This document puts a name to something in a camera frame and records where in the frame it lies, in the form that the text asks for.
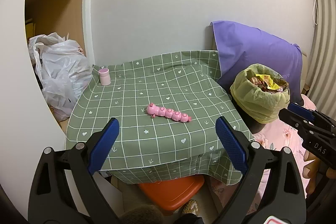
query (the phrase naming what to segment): cable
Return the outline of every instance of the cable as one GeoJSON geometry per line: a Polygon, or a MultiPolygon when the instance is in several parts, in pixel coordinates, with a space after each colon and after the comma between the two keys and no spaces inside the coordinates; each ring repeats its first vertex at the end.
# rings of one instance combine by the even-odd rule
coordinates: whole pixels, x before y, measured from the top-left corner
{"type": "Polygon", "coordinates": [[[318,11],[318,8],[317,8],[317,0],[314,0],[314,6],[313,6],[313,21],[315,23],[315,25],[318,24],[319,22],[319,11],[318,11]],[[316,8],[316,20],[315,20],[315,17],[314,17],[314,10],[316,8]]]}

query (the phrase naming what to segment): purple pillow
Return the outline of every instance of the purple pillow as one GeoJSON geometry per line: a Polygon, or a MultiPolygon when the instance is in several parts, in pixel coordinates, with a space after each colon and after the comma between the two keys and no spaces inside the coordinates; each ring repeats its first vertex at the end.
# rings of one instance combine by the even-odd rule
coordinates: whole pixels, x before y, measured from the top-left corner
{"type": "Polygon", "coordinates": [[[218,84],[229,90],[236,75],[252,64],[280,73],[289,83],[290,101],[303,105],[300,91],[302,53],[297,44],[233,21],[212,22],[219,55],[218,84]]]}

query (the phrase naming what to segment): green tablecloth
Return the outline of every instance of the green tablecloth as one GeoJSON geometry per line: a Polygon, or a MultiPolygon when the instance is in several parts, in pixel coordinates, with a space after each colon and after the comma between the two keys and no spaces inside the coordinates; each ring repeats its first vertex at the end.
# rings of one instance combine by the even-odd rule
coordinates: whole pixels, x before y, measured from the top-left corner
{"type": "Polygon", "coordinates": [[[218,52],[191,51],[162,54],[122,65],[107,66],[111,84],[93,78],[71,115],[66,148],[85,142],[110,117],[120,123],[119,136],[102,169],[126,183],[154,182],[194,174],[209,174],[226,184],[239,182],[215,132],[225,116],[249,140],[250,131],[226,92],[216,83],[220,75],[218,52]],[[151,118],[147,105],[185,112],[191,122],[151,118]]]}

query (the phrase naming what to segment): pink caterpillar toy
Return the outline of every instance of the pink caterpillar toy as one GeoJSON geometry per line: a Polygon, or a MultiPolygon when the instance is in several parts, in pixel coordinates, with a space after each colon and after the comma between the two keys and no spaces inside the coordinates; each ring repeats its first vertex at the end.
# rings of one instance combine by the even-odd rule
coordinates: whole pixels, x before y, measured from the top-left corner
{"type": "Polygon", "coordinates": [[[176,122],[190,122],[191,117],[186,113],[181,113],[179,111],[174,111],[171,108],[159,107],[153,103],[150,103],[147,107],[147,113],[152,115],[152,118],[155,116],[166,117],[172,119],[176,122]]]}

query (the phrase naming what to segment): orange chair seat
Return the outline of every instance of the orange chair seat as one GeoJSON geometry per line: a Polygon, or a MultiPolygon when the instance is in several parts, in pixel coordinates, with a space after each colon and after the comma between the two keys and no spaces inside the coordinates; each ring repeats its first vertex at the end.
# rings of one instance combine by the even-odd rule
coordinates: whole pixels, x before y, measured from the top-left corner
{"type": "Polygon", "coordinates": [[[167,181],[140,183],[145,195],[167,214],[182,207],[204,183],[203,175],[194,175],[167,181]]]}

